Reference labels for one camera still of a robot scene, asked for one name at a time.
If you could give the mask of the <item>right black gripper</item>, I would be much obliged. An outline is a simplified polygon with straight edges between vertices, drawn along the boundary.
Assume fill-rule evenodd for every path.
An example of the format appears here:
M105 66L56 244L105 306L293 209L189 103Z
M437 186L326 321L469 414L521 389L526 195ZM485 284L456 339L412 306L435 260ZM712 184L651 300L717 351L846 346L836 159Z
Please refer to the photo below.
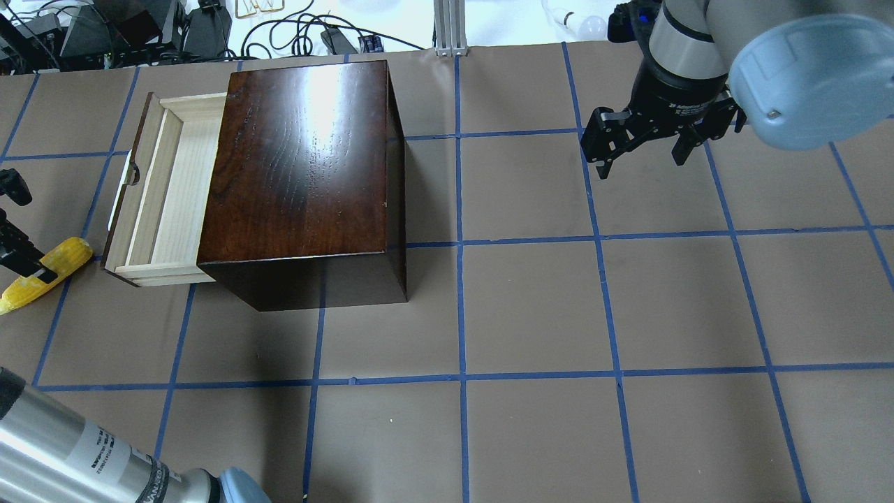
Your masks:
M666 138L682 126L673 161L683 166L706 140L721 139L731 126L740 133L746 124L744 109L721 96L727 77L684 78L642 60L629 105L622 111L598 106L592 112L579 141L585 159L606 180L614 160L634 150L636 139Z

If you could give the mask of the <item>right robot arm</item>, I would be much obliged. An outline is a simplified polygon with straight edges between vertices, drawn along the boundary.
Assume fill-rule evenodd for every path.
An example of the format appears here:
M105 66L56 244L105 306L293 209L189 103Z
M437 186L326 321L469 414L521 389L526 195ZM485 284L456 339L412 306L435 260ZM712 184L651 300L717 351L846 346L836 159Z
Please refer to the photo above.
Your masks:
M891 1L629 1L608 39L643 58L626 108L595 108L583 131L601 179L652 140L674 138L681 166L729 127L813 150L892 114Z

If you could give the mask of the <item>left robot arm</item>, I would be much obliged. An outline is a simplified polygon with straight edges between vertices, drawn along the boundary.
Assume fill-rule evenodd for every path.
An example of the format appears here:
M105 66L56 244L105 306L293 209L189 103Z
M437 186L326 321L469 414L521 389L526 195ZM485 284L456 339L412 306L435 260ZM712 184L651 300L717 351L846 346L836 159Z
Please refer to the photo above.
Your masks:
M2 265L18 277L2 294L2 312L38 299L91 256L80 238L42 254L3 214ZM7 368L1 388L3 502L269 501L236 467L218 476L173 471Z

